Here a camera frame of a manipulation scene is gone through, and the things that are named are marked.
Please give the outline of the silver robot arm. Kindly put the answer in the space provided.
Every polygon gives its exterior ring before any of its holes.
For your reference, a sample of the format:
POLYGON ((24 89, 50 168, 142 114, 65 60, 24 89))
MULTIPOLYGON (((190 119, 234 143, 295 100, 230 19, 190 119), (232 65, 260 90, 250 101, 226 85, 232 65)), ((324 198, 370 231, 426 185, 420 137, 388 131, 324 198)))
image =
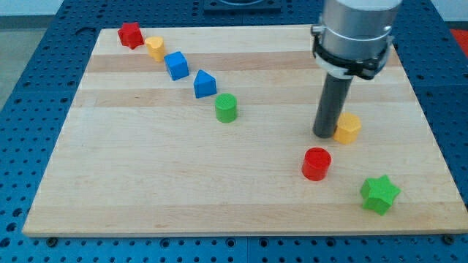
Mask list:
POLYGON ((329 75, 373 79, 385 66, 402 0, 325 0, 311 27, 312 54, 329 75))

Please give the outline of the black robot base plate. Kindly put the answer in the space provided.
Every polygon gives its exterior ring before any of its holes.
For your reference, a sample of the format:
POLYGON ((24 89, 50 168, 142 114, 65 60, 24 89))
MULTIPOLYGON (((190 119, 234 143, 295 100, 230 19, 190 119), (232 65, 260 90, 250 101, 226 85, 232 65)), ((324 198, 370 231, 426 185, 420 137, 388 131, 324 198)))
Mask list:
POLYGON ((204 0, 204 13, 223 11, 280 11, 282 0, 204 0))

